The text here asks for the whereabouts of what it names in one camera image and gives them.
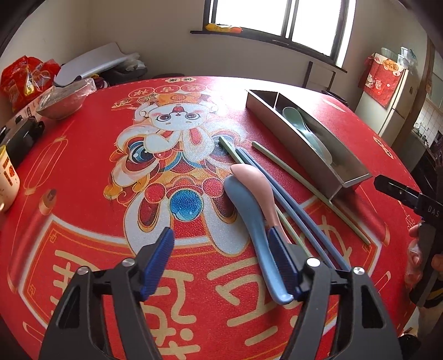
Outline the right hand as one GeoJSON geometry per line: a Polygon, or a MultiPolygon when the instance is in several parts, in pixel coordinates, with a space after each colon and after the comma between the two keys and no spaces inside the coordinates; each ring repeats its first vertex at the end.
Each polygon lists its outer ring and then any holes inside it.
{"type": "Polygon", "coordinates": [[[413,238],[408,246],[408,263],[405,269],[405,282],[409,288],[414,287],[422,277],[420,270],[422,256],[421,250],[418,246],[418,233],[420,226],[420,224],[416,224],[409,230],[409,235],[411,238],[413,238]]]}

